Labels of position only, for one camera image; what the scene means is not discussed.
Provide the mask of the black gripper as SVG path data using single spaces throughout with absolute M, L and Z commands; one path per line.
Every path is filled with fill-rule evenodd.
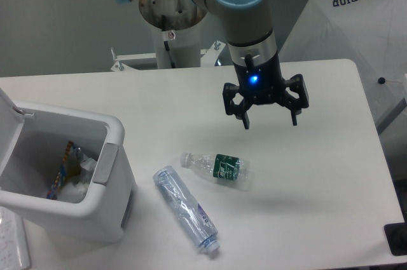
M 234 115 L 249 129 L 247 111 L 251 105 L 279 104 L 288 108 L 294 126 L 298 124 L 297 115 L 302 109 L 309 108 L 309 96 L 302 74 L 296 74 L 290 79 L 282 77 L 278 54 L 267 62 L 248 69 L 243 65 L 234 64 L 237 73 L 238 86 L 225 83 L 223 87 L 223 102 L 227 115 Z M 234 98 L 240 94 L 239 104 Z

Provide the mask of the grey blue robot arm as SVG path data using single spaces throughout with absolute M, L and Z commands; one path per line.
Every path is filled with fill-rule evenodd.
M 134 0 L 117 0 L 127 3 Z M 309 106 L 303 76 L 282 76 L 268 0 L 138 0 L 147 19 L 156 22 L 171 67 L 178 63 L 173 51 L 179 31 L 189 29 L 207 14 L 220 20 L 238 83 L 223 88 L 229 116 L 249 126 L 253 105 L 279 104 L 296 118 Z

